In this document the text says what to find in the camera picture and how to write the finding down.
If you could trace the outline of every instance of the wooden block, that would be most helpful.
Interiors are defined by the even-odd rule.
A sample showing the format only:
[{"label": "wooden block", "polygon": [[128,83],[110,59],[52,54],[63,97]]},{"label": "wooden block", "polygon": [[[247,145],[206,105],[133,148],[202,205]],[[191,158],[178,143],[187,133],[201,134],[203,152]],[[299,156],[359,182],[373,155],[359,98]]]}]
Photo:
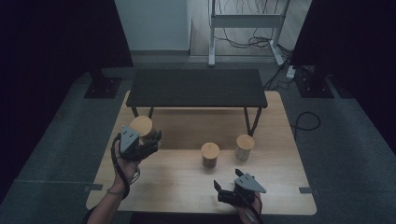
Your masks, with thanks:
[{"label": "wooden block", "polygon": [[139,137],[143,143],[150,140],[155,132],[152,120],[146,116],[139,116],[133,119],[129,126],[139,133]]},{"label": "wooden block", "polygon": [[215,167],[220,152],[219,146],[214,143],[205,143],[201,148],[201,152],[203,158],[203,166],[206,168]]},{"label": "wooden block", "polygon": [[253,148],[254,139],[247,134],[241,134],[236,139],[235,157],[240,161],[246,161]]}]

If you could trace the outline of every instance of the black stand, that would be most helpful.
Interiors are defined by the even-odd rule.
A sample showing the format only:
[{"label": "black stand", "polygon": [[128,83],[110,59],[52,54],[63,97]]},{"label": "black stand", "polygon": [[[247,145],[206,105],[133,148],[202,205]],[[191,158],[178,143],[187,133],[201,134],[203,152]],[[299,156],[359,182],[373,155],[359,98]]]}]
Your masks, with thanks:
[{"label": "black stand", "polygon": [[91,86],[84,95],[87,99],[114,99],[122,82],[120,77],[105,77],[100,68],[91,68]]},{"label": "black stand", "polygon": [[294,79],[301,97],[334,98],[325,77],[326,70],[322,66],[316,66],[314,71],[298,68]]}]

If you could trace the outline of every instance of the gray floor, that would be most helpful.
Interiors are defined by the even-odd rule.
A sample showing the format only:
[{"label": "gray floor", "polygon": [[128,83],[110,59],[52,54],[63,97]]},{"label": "gray floor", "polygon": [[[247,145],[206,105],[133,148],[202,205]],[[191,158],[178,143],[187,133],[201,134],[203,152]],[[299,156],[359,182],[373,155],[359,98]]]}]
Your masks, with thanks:
[{"label": "gray floor", "polygon": [[[211,8],[212,1],[200,0],[191,1],[194,11],[192,14],[192,31],[191,31],[191,55],[207,55],[209,52],[209,15],[208,2]],[[233,14],[233,15],[257,15],[262,14],[265,9],[265,14],[280,14],[283,10],[286,0],[219,0],[217,1],[217,14]],[[306,13],[311,5],[311,0],[290,1],[287,17],[279,38],[279,44],[286,49],[294,49],[297,42],[297,37],[300,34],[303,26]],[[225,32],[229,39],[246,44],[248,40],[253,37],[255,28],[226,28]],[[223,29],[217,28],[215,36],[218,38],[225,38]],[[271,38],[272,29],[259,29],[255,36],[263,36]],[[227,41],[215,40],[217,55],[261,55],[272,56],[273,53],[270,48],[249,47],[245,49],[234,48]]]},{"label": "gray floor", "polygon": [[[115,99],[84,99],[91,82],[86,75],[70,88],[60,116],[53,119],[1,204],[0,223],[80,223],[87,212],[84,189],[95,178],[136,69],[207,68],[205,58],[136,60],[135,68],[105,70],[108,77],[123,78]],[[257,68],[263,83],[277,69],[275,63],[225,63],[231,60],[223,58],[214,69]],[[285,73],[279,78],[285,79]],[[294,83],[279,92],[290,123],[305,111],[321,119],[318,129],[299,131],[296,140],[318,212],[264,216],[265,223],[395,223],[396,157],[356,100],[341,99],[335,91],[334,99],[303,99]],[[299,126],[316,122],[306,116]],[[115,223],[128,223],[130,215],[118,213]]]}]

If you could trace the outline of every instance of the black cable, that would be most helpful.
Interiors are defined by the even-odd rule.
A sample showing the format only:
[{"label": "black cable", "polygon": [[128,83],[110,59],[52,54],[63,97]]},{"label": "black cable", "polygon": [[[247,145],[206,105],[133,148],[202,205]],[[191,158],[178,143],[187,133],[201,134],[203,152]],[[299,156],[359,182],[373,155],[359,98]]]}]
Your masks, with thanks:
[{"label": "black cable", "polygon": [[[224,12],[225,12],[225,7],[228,5],[230,0],[228,0],[224,6]],[[276,1],[276,7],[275,7],[275,12],[277,10],[277,5],[278,5],[279,0]],[[267,9],[267,3],[268,0],[265,0],[265,4],[263,5],[263,9],[262,9],[262,14],[265,13],[265,10]],[[220,14],[222,14],[222,10],[221,10],[221,2],[220,0],[218,0],[218,5],[219,5],[219,12]],[[211,22],[210,22],[210,10],[209,10],[209,0],[207,1],[207,15],[209,18],[209,27],[211,27]],[[238,43],[236,41],[231,40],[228,36],[227,36],[227,32],[225,31],[225,28],[223,28],[223,33],[225,35],[225,38],[221,38],[221,37],[217,37],[215,36],[215,38],[217,40],[223,40],[223,41],[227,41],[231,46],[233,46],[234,48],[238,48],[238,49],[247,49],[249,47],[256,47],[259,49],[265,48],[270,44],[270,41],[273,38],[274,35],[274,28],[272,29],[272,33],[271,33],[271,37],[264,37],[264,36],[255,36],[256,32],[258,31],[259,28],[256,28],[256,30],[253,33],[253,37],[251,37],[247,42],[247,44],[241,44]],[[283,56],[288,57],[290,56],[290,50],[286,49],[284,47],[282,47],[281,45],[277,44],[277,46],[281,49]]]},{"label": "black cable", "polygon": [[249,12],[250,12],[251,14],[255,14],[255,13],[253,13],[253,12],[251,11],[250,3],[249,3],[248,0],[247,0],[247,7],[248,7],[248,10],[249,10]]},{"label": "black cable", "polygon": [[116,149],[115,149],[115,147],[116,147],[117,141],[120,141],[120,140],[121,140],[121,133],[117,134],[117,136],[114,138],[113,144],[112,144],[110,150],[111,150],[111,160],[113,161],[114,168],[116,168],[117,173],[119,174],[119,176],[120,176],[120,178],[121,178],[121,180],[122,180],[122,182],[123,182],[123,184],[125,186],[125,192],[124,192],[123,197],[122,197],[122,199],[124,200],[129,194],[130,187],[129,187],[128,180],[126,179],[125,173],[120,168],[120,165],[117,162],[117,158],[116,158],[116,152],[115,152]]},{"label": "black cable", "polygon": [[259,14],[259,12],[260,12],[260,6],[259,6],[260,2],[262,2],[262,0],[259,0],[259,2],[258,2],[258,0],[254,0],[254,3],[256,4],[256,9],[257,9],[256,13],[257,14]]},{"label": "black cable", "polygon": [[[314,117],[318,120],[318,124],[317,124],[315,127],[313,127],[313,128],[302,128],[302,127],[299,127],[299,126],[298,126],[298,122],[299,122],[300,118],[301,118],[303,115],[307,115],[307,114],[314,116]],[[302,130],[302,131],[314,131],[315,129],[317,129],[318,127],[320,127],[320,124],[321,124],[320,117],[319,117],[318,115],[316,115],[315,113],[309,112],[309,111],[305,111],[305,112],[301,113],[301,114],[297,117],[297,120],[296,120],[295,124],[294,124],[294,125],[290,125],[291,128],[294,128],[294,141],[297,141],[297,130]]]},{"label": "black cable", "polygon": [[290,87],[290,83],[292,83],[293,81],[294,81],[294,78],[291,79],[290,81],[281,81],[281,80],[279,80],[279,81],[277,82],[276,86],[273,87],[273,88],[271,89],[271,91],[277,90],[277,89],[279,89],[279,88],[280,88],[280,89],[283,89],[283,90],[288,90],[289,87]]},{"label": "black cable", "polygon": [[276,78],[276,76],[279,74],[279,72],[285,67],[285,64],[289,61],[290,56],[280,65],[280,67],[277,69],[277,71],[275,72],[275,74],[273,75],[273,77],[271,77],[264,85],[264,89],[267,91],[271,90],[271,85],[274,81],[274,79]]}]

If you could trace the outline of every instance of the human hand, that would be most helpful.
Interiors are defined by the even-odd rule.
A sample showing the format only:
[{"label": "human hand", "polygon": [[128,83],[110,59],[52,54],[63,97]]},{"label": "human hand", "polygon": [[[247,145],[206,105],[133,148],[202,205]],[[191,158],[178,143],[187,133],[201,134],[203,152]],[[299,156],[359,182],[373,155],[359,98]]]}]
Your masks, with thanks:
[{"label": "human hand", "polygon": [[[257,191],[255,192],[255,195],[256,195],[256,198],[254,200],[253,207],[256,210],[256,212],[260,215],[262,212],[262,198],[260,196],[260,193]],[[238,212],[238,215],[241,218],[242,223],[244,223],[244,224],[259,223],[259,220],[257,220],[257,218],[253,215],[253,213],[251,213],[249,208],[234,206],[234,205],[233,205],[233,207]],[[251,217],[254,218],[254,222],[252,222],[250,220],[250,218],[247,215],[247,212],[249,212],[251,214]]]},{"label": "human hand", "polygon": [[[119,146],[120,146],[120,141],[118,141],[115,144],[115,154],[117,158],[117,163],[119,164],[121,170],[124,172],[128,183],[131,185],[132,181],[134,180],[134,174],[136,173],[138,169],[138,165],[140,164],[141,161],[126,161],[123,158],[121,158]],[[114,169],[114,173],[115,173],[115,178],[114,178],[113,186],[110,188],[111,191],[114,192],[125,191],[125,185],[116,169]]]}]

